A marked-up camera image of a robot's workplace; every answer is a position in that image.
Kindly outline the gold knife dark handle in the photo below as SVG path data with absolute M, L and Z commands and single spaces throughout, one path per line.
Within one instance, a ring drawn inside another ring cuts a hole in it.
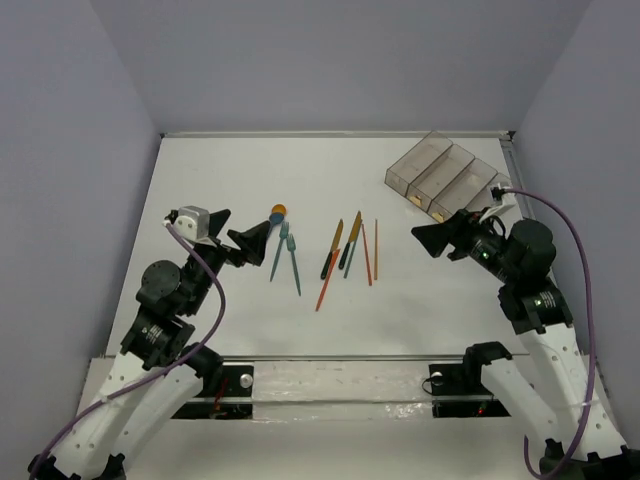
M 358 211 L 357 214 L 356 214 L 356 217 L 354 219 L 354 222 L 352 224 L 351 231 L 349 233 L 347 243 L 345 244 L 345 247 L 344 247 L 343 252 L 341 254 L 341 257 L 340 257 L 340 261 L 339 261 L 339 264 L 338 264 L 338 267 L 339 267 L 340 270 L 343 270 L 345 268 L 345 266 L 346 266 L 346 263 L 347 263 L 347 260 L 348 260 L 348 256 L 349 256 L 349 250 L 353 246 L 353 243 L 355 242 L 355 240 L 356 240 L 356 238 L 358 236 L 358 232 L 360 230 L 361 221 L 362 221 L 362 214 L 361 214 L 361 211 Z

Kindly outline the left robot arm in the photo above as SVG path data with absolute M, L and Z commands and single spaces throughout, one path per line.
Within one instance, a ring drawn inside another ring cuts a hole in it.
M 195 206 L 171 211 L 163 225 L 187 251 L 182 266 L 150 264 L 135 299 L 136 316 L 92 403 L 65 425 L 31 461 L 32 479 L 123 479 L 149 441 L 197 394 L 215 392 L 223 381 L 223 358 L 197 343 L 187 319 L 210 290 L 223 290 L 224 265 L 260 266 L 271 230 L 269 221 L 238 232 L 231 245 L 218 235 L 231 215 Z

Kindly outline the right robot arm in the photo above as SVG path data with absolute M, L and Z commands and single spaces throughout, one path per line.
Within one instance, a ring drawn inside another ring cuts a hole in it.
M 532 385 L 497 341 L 465 351 L 453 380 L 489 391 L 524 433 L 524 445 L 545 451 L 534 477 L 636 479 L 639 453 L 630 448 L 595 390 L 595 369 L 577 345 L 573 316 L 549 276 L 556 256 L 552 232 L 532 219 L 505 229 L 496 216 L 461 209 L 412 235 L 433 258 L 447 247 L 452 261 L 471 258 L 501 281 L 500 308 L 539 374 Z

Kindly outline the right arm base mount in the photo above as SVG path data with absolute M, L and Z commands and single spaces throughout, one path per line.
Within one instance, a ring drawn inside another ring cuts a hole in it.
M 430 396 L 436 419 L 509 417 L 506 408 L 459 363 L 429 366 L 421 388 Z

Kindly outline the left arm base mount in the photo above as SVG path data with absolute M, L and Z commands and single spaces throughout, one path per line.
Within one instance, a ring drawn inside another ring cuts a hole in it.
M 254 364 L 225 363 L 222 376 L 203 388 L 172 416 L 176 420 L 250 420 L 253 418 Z

